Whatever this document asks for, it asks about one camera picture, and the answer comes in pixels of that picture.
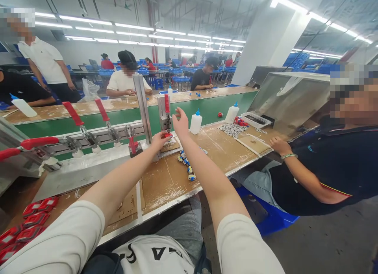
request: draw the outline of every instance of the stool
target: stool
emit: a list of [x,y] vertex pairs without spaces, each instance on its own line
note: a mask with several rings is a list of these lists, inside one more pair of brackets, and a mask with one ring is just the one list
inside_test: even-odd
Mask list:
[[[244,186],[237,188],[236,191],[240,197],[252,194]],[[294,216],[286,212],[283,212],[279,210],[277,207],[270,205],[268,202],[265,202],[264,200],[258,198],[254,194],[252,195],[268,212],[268,217],[266,217],[264,221],[256,224],[256,227],[259,229],[262,237],[286,229],[287,227],[291,226],[296,220],[298,220],[299,216]]]

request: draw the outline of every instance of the white polo shirt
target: white polo shirt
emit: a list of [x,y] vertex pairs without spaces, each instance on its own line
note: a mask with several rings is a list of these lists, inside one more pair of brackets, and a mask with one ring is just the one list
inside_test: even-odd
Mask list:
[[63,60],[55,47],[38,37],[35,37],[35,41],[30,46],[25,42],[19,42],[18,46],[24,58],[30,58],[35,63],[48,84],[67,83],[62,68],[55,62],[55,60]]
[[[143,85],[145,89],[151,89],[146,80],[143,78]],[[115,71],[109,81],[109,85],[106,89],[114,91],[125,91],[127,89],[135,90],[134,80],[132,77],[128,77],[124,74],[123,70]]]

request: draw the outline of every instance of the white t-shirt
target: white t-shirt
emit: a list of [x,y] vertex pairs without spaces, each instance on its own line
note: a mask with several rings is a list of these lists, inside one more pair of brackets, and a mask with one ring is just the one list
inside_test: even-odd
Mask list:
[[30,58],[35,63],[48,84],[67,83],[62,68],[55,62],[55,60],[63,60],[55,47],[38,37],[35,37],[35,41],[30,46],[25,42],[19,42],[18,46],[24,58]]
[[[102,211],[88,201],[76,201],[42,234],[0,267],[1,274],[80,273],[104,230]],[[252,220],[241,214],[223,218],[217,231],[223,274],[284,274],[282,266]],[[125,274],[193,273],[184,248],[171,237],[138,236],[120,246]]]
[[[151,89],[144,78],[143,85],[145,89]],[[115,71],[111,75],[106,89],[111,89],[114,91],[125,91],[127,89],[135,90],[134,80],[132,77],[128,77],[126,74],[124,74],[123,70]]]

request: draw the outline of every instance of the black cap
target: black cap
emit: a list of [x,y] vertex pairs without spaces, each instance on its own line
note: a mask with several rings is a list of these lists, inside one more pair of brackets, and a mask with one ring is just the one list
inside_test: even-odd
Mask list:
[[135,60],[134,55],[131,52],[129,52],[127,50],[123,50],[121,52],[118,52],[118,58],[119,58],[121,64],[124,65],[126,68],[132,69],[132,70],[138,69],[138,64]]
[[209,57],[205,61],[205,64],[212,66],[214,70],[218,70],[218,63],[219,60],[216,57]]

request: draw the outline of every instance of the plastic bottle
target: plastic bottle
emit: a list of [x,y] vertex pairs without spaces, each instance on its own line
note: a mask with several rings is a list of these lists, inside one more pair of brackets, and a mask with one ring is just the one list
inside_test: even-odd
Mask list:
[[193,134],[198,134],[201,129],[202,116],[200,116],[200,109],[195,115],[192,115],[192,121],[190,123],[190,132]]
[[237,117],[237,113],[239,112],[239,108],[237,106],[237,102],[235,105],[228,109],[228,113],[226,115],[226,123],[233,123],[234,119]]
[[173,93],[173,89],[172,89],[172,87],[169,85],[169,88],[168,88],[168,96],[172,96],[172,93]]
[[33,110],[32,107],[29,106],[28,103],[25,102],[23,99],[18,99],[16,96],[12,97],[12,104],[15,105],[24,115],[27,117],[35,117],[37,115],[37,112]]

